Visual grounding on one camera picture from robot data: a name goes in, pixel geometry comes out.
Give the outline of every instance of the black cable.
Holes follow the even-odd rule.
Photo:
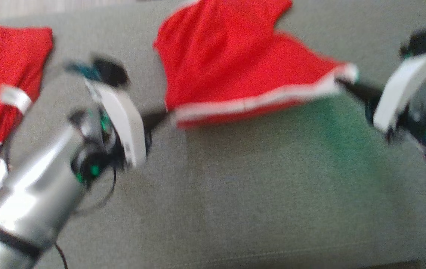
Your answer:
[[[55,246],[55,248],[57,249],[57,251],[59,252],[59,254],[62,258],[62,262],[64,264],[64,269],[68,269],[67,259],[65,259],[65,255],[63,254],[61,247],[59,247],[59,244],[57,244],[57,242],[55,242],[54,246]]]
[[[99,209],[102,209],[104,206],[107,205],[108,201],[112,198],[114,191],[115,191],[115,185],[116,184],[117,184],[117,170],[114,167],[114,180],[112,181],[112,187],[110,188],[110,191],[105,195],[105,197],[93,206],[90,206],[86,209],[74,211],[72,213],[72,216],[73,217],[83,217],[83,216],[87,216],[89,214],[92,214]]]

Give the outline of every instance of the white stripe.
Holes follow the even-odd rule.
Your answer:
[[[358,79],[358,68],[347,64],[335,68],[314,84],[284,85],[264,94],[234,99],[224,102],[202,102],[181,105],[174,110],[174,118],[180,121],[195,121],[209,116],[242,114],[255,109],[283,104],[297,100],[312,101],[317,98],[335,96],[341,92],[341,87],[334,83],[337,77],[351,81]]]
[[[0,85],[0,102],[18,108],[22,114],[32,104],[32,100],[22,89],[5,84]]]

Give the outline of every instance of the red garment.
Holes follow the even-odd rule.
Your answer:
[[[222,123],[338,94],[335,75],[354,65],[316,55],[277,33],[290,0],[198,0],[158,31],[167,76],[165,104],[180,127]]]
[[[35,102],[42,68],[52,49],[52,29],[0,26],[0,85],[22,89]],[[20,120],[17,108],[0,103],[0,144]]]

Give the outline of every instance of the gray couch cushion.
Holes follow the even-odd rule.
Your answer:
[[[42,94],[12,144],[12,164],[90,102],[64,60],[121,59],[141,110],[161,106],[165,75],[152,49],[178,1],[154,1],[1,22],[48,25],[55,49]],[[278,22],[311,48],[387,80],[420,0],[298,0]],[[85,201],[108,190],[106,173]],[[350,97],[223,126],[154,135],[149,162],[119,175],[97,213],[72,219],[59,243],[72,268],[332,268],[426,257],[426,165],[409,143],[389,147]],[[55,251],[39,268],[60,268]]]

